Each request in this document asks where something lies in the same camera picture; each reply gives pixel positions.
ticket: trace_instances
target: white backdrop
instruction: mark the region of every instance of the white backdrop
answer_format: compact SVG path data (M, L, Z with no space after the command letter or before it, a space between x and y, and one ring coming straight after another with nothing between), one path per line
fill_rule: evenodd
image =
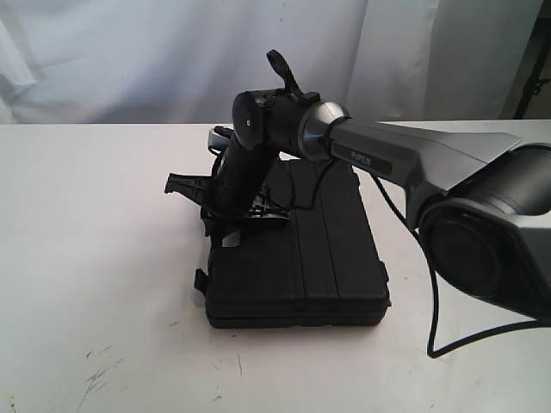
M0 123L226 122L271 48L356 118L495 118L541 2L0 0Z

